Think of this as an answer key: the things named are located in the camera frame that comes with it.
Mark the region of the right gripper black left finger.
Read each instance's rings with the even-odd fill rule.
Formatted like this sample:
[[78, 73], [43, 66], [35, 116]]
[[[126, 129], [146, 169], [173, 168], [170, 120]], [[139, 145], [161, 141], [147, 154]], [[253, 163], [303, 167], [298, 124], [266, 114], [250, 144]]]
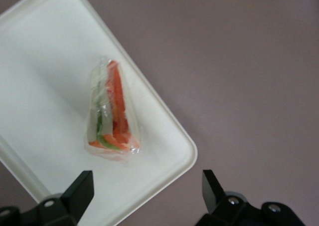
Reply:
[[41, 226], [76, 226], [94, 197], [92, 171], [83, 171], [60, 194], [46, 198], [38, 205]]

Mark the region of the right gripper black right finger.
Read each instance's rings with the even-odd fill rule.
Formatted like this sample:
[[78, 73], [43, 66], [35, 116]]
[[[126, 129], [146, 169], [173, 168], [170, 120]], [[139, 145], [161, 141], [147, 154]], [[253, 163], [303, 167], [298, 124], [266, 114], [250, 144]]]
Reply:
[[260, 213], [247, 199], [235, 192], [225, 192], [212, 170], [202, 173], [202, 195], [207, 207], [198, 226], [258, 226]]

